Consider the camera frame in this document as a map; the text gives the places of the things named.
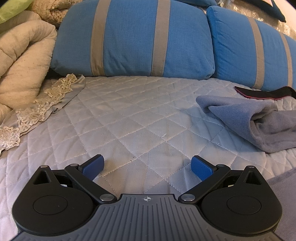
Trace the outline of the grey-blue fleece jacket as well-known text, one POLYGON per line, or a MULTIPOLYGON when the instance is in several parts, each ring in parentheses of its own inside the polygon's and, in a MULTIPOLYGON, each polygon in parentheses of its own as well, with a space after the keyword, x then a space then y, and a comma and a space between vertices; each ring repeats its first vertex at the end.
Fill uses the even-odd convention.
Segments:
MULTIPOLYGON (((203 112, 267 153, 295 147, 295 110, 278 110, 275 103, 211 95, 198 96, 203 112)), ((276 234, 295 240, 295 168, 268 180, 278 196, 283 217, 276 234)))

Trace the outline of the right blue striped pillow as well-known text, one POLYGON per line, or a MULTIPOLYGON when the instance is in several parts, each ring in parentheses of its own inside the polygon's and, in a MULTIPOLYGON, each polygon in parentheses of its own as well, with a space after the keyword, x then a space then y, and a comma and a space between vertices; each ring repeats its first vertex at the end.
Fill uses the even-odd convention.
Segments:
POLYGON ((238 12, 206 11, 215 60, 214 77, 263 91, 295 88, 295 40, 238 12))

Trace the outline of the blue striped pillow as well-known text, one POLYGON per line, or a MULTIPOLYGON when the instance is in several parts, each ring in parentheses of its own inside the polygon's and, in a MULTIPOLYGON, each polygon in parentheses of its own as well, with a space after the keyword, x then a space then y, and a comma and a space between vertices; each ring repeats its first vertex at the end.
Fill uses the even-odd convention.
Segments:
POLYGON ((63 18, 51 68, 60 75, 207 79, 215 71, 207 17, 179 1, 82 1, 63 18))
POLYGON ((214 77, 263 91, 295 88, 295 40, 238 12, 206 11, 215 60, 214 77))

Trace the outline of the left blue striped pillow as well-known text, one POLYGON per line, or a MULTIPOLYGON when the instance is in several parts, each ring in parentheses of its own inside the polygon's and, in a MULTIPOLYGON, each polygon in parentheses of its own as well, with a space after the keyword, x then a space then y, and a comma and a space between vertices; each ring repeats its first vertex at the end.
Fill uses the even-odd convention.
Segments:
POLYGON ((207 17, 179 1, 82 1, 63 18, 51 68, 60 75, 207 79, 215 71, 207 17))

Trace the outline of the beige folded comforter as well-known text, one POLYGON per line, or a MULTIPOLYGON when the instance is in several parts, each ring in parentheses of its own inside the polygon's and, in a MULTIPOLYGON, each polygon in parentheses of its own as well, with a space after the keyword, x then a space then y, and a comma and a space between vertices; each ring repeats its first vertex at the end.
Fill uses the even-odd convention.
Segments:
POLYGON ((33 11, 1 24, 1 120, 31 103, 47 75, 57 31, 33 11))

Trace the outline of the beige knitted blanket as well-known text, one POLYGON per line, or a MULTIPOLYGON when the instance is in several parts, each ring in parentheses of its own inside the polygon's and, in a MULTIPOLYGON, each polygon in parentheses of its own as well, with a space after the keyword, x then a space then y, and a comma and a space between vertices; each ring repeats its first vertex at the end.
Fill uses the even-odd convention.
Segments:
POLYGON ((82 0, 34 0, 27 10, 37 13, 43 21, 59 28, 69 8, 77 3, 81 3, 81 1, 82 0))

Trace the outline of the green blanket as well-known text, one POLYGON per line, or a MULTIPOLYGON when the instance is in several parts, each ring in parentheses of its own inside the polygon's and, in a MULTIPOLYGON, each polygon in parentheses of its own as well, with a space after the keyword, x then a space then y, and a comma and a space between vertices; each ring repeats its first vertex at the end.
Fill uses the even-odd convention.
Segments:
POLYGON ((29 7, 29 5, 33 2, 33 0, 9 0, 9 1, 1 1, 1 21, 0 23, 4 23, 12 17, 18 15, 25 9, 29 7))

